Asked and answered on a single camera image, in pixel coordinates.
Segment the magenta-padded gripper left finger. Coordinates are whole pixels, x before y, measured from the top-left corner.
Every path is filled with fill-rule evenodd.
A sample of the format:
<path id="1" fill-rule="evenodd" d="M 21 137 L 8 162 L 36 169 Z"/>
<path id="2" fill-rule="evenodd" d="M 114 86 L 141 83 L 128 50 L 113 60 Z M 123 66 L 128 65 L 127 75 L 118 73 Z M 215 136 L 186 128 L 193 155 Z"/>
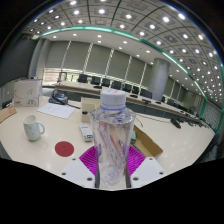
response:
<path id="1" fill-rule="evenodd" d="M 62 169 L 60 177 L 84 188 L 98 188 L 100 177 L 95 147 L 78 158 L 72 158 Z"/>

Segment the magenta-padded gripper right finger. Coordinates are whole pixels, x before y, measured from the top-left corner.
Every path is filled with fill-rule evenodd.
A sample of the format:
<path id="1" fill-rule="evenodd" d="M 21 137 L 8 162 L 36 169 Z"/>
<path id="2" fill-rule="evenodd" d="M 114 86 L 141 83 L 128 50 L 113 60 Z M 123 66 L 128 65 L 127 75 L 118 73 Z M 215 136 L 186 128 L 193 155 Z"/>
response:
<path id="1" fill-rule="evenodd" d="M 165 176 L 154 157 L 146 157 L 134 147 L 129 148 L 125 173 L 127 188 L 140 188 Z"/>

